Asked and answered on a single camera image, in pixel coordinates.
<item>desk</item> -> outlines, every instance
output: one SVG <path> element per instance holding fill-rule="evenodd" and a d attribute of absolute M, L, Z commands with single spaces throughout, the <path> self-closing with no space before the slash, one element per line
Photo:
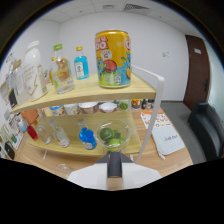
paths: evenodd
<path fill-rule="evenodd" d="M 136 125 L 136 129 L 139 134 L 140 141 L 142 143 L 147 129 L 145 128 L 142 118 L 140 117 L 139 110 L 132 109 L 132 115 L 134 123 Z M 25 133 L 24 140 L 26 140 L 27 138 L 28 134 Z M 37 166 L 53 174 L 55 172 L 55 168 L 62 163 L 67 164 L 74 170 L 78 170 L 93 165 L 101 158 L 97 156 L 96 157 L 74 156 L 48 151 L 45 160 L 43 160 L 42 157 L 44 156 L 45 150 L 35 147 L 32 147 L 31 149 L 30 146 L 24 144 L 24 142 L 21 144 L 19 149 L 15 151 L 15 153 L 16 153 L 15 161 Z M 138 154 L 133 154 L 134 161 L 137 159 L 137 156 Z M 193 165 L 190 154 L 188 153 L 186 147 L 184 149 L 181 149 L 175 153 L 166 156 L 166 159 L 162 160 L 157 154 L 157 150 L 152 137 L 150 137 L 138 164 L 158 170 L 162 177 L 165 177 L 178 170 Z M 121 178 L 108 179 L 108 190 L 113 191 L 121 189 L 122 189 Z"/>

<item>green object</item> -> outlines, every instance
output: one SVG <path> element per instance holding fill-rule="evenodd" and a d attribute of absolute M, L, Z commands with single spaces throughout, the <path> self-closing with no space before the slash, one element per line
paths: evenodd
<path fill-rule="evenodd" d="M 127 110 L 127 109 L 128 109 L 128 104 L 122 102 L 122 103 L 119 105 L 119 107 L 120 107 L 121 110 Z"/>
<path fill-rule="evenodd" d="M 60 49 L 62 49 L 62 44 L 56 44 L 56 45 L 54 45 L 54 51 L 58 51 Z"/>
<path fill-rule="evenodd" d="M 112 138 L 114 138 L 114 131 L 111 128 L 103 128 L 100 131 L 100 138 L 103 141 L 107 141 L 109 139 L 112 139 Z"/>
<path fill-rule="evenodd" d="M 54 82 L 55 89 L 57 89 L 58 88 L 58 82 L 56 80 L 54 80 L 53 82 Z"/>
<path fill-rule="evenodd" d="M 108 143 L 108 146 L 110 147 L 119 147 L 120 146 L 120 141 L 118 139 L 111 139 Z"/>
<path fill-rule="evenodd" d="M 125 142 L 125 141 L 126 141 L 126 139 L 125 139 L 125 138 L 118 138 L 118 140 L 119 140 L 120 144 L 122 144 L 123 142 Z"/>

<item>paper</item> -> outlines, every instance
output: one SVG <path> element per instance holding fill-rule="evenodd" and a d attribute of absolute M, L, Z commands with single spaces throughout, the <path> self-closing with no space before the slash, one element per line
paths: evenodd
<path fill-rule="evenodd" d="M 152 111 L 139 111 L 141 118 L 145 124 L 146 129 L 148 129 Z M 155 127 L 163 127 L 166 125 L 172 125 L 167 116 L 163 113 L 162 110 L 159 110 L 154 126 Z"/>
<path fill-rule="evenodd" d="M 160 128 L 154 127 L 152 135 L 158 151 L 163 155 L 168 155 L 185 147 L 182 139 L 172 125 Z"/>

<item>yellow can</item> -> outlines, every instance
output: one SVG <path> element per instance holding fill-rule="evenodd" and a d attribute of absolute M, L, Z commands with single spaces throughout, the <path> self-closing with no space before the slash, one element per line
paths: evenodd
<path fill-rule="evenodd" d="M 119 88 L 131 83 L 131 52 L 128 33 L 121 30 L 99 32 L 95 37 L 99 85 Z"/>

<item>wooden shelf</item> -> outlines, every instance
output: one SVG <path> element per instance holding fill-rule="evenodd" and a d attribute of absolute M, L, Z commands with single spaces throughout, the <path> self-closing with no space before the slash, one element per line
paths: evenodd
<path fill-rule="evenodd" d="M 107 120 L 120 120 L 125 122 L 133 131 L 131 139 L 124 154 L 134 154 L 140 151 L 140 140 L 135 127 L 135 123 L 132 118 L 131 112 L 113 112 L 113 113 L 95 113 L 95 114 L 82 114 L 82 116 L 88 125 L 88 127 L 95 131 L 96 128 L 104 121 Z M 65 115 L 60 117 L 42 117 L 38 123 L 45 124 L 46 129 L 49 133 L 52 133 L 52 127 L 49 125 L 49 120 L 54 119 L 58 126 L 61 126 L 67 135 L 69 136 L 71 143 L 67 148 L 62 148 L 58 143 L 52 138 L 50 144 L 45 145 L 38 139 L 33 141 L 30 137 L 27 139 L 27 143 L 31 146 L 40 147 L 46 150 L 52 150 L 60 153 L 67 153 L 73 155 L 82 156 L 101 156 L 105 155 L 103 150 L 99 145 L 94 150 L 86 150 L 82 142 L 79 140 L 79 126 L 77 124 L 77 119 L 80 118 L 79 115 Z"/>
<path fill-rule="evenodd" d="M 73 90 L 61 95 L 56 93 L 52 84 L 48 84 L 48 93 L 45 96 L 34 102 L 27 100 L 23 105 L 15 106 L 10 114 L 72 103 L 117 99 L 154 99 L 156 96 L 156 89 L 134 73 L 131 76 L 131 85 L 123 88 L 108 89 L 100 87 L 97 74 L 90 74 L 90 77 L 84 80 L 74 78 L 74 84 L 75 88 Z"/>

